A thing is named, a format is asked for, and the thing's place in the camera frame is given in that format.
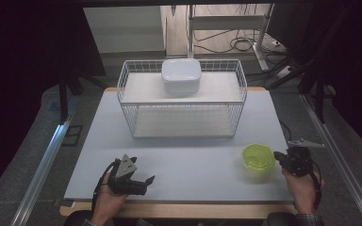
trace gray floor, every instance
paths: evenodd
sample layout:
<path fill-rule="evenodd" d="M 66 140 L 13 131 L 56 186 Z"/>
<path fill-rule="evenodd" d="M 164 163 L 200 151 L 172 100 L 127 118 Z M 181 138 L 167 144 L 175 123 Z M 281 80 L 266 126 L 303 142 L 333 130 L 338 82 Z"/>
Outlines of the gray floor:
<path fill-rule="evenodd" d="M 163 58 L 163 53 L 140 53 L 139 58 Z M 241 59 L 248 81 L 263 79 L 265 74 L 260 73 L 255 57 L 252 55 L 229 56 Z M 118 56 L 105 55 L 107 77 L 97 77 L 102 82 L 114 87 L 123 64 Z M 73 172 L 74 165 L 85 137 L 88 134 L 94 112 L 99 104 L 103 90 L 88 81 L 80 79 L 84 93 L 80 96 L 76 113 L 71 126 L 82 126 L 79 141 L 74 146 L 62 146 L 50 170 L 44 187 L 39 195 L 33 211 L 30 213 L 27 225 L 61 225 L 65 217 L 59 212 L 67 183 Z M 323 143 L 319 132 L 313 125 L 304 103 L 297 92 L 296 85 L 300 78 L 293 79 L 278 89 L 271 90 L 279 119 L 286 124 L 291 135 L 286 132 L 286 139 L 304 139 Z M 262 80 L 250 83 L 251 86 L 262 85 Z M 362 185 L 362 140 L 354 130 L 338 115 L 333 108 L 332 99 L 324 103 L 324 116 L 328 129 L 335 142 L 341 149 L 354 175 Z M 16 213 L 20 201 L 40 164 L 41 158 L 54 134 L 59 121 L 58 88 L 47 90 L 41 97 L 40 112 L 29 130 L 18 153 L 13 158 L 4 175 L 0 179 L 0 225 L 9 225 Z M 63 143 L 71 144 L 73 137 L 66 137 Z M 362 214 L 355 200 L 340 176 L 329 152 L 324 148 L 312 149 L 313 158 L 321 167 L 326 186 L 319 214 L 324 217 L 327 225 L 362 225 Z"/>

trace human hand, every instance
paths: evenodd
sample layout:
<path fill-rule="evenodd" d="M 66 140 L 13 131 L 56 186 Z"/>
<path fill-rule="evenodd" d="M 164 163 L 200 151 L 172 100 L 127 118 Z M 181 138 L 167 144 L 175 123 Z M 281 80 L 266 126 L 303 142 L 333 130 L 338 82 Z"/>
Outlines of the human hand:
<path fill-rule="evenodd" d="M 103 226 L 113 218 L 125 202 L 128 195 L 115 194 L 107 185 L 109 173 L 105 176 L 101 188 L 98 191 L 95 209 L 91 221 L 98 226 Z"/>
<path fill-rule="evenodd" d="M 314 214 L 314 201 L 316 200 L 316 191 L 313 179 L 309 174 L 303 177 L 297 177 L 282 168 L 282 173 L 287 179 L 288 190 L 295 201 L 295 208 L 299 214 Z"/>

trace white metal stand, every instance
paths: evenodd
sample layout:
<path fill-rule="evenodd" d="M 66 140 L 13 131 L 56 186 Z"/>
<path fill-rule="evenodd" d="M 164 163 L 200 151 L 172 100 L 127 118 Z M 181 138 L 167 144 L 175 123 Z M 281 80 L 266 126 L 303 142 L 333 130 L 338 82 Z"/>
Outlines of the white metal stand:
<path fill-rule="evenodd" d="M 199 16 L 193 17 L 193 5 L 189 5 L 189 45 L 188 58 L 193 58 L 193 42 L 192 32 L 194 30 L 227 30 L 227 29 L 253 29 L 260 30 L 257 41 L 252 43 L 255 56 L 260 65 L 262 72 L 267 72 L 269 66 L 266 63 L 265 57 L 261 52 L 261 44 L 263 43 L 264 35 L 266 34 L 270 16 L 272 14 L 273 4 L 270 4 L 269 9 L 263 16 L 248 15 L 248 16 Z"/>

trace white tabletop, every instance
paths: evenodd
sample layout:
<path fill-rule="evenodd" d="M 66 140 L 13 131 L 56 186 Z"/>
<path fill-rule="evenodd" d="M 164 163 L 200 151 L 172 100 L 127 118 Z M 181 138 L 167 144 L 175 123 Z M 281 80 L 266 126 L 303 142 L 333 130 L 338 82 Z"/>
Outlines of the white tabletop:
<path fill-rule="evenodd" d="M 117 99 L 106 91 L 74 169 L 64 198 L 90 200 L 106 167 L 123 154 L 138 158 L 132 179 L 155 175 L 138 202 L 262 203 L 292 202 L 281 168 L 257 177 L 241 160 L 250 143 L 285 153 L 287 143 L 267 91 L 248 91 L 233 138 L 133 139 Z"/>

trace white wall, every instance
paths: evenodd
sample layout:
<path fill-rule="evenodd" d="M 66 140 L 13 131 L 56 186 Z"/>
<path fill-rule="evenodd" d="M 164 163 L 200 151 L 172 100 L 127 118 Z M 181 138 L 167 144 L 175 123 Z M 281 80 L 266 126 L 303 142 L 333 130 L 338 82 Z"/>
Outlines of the white wall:
<path fill-rule="evenodd" d="M 84 8 L 99 53 L 164 50 L 160 7 Z"/>

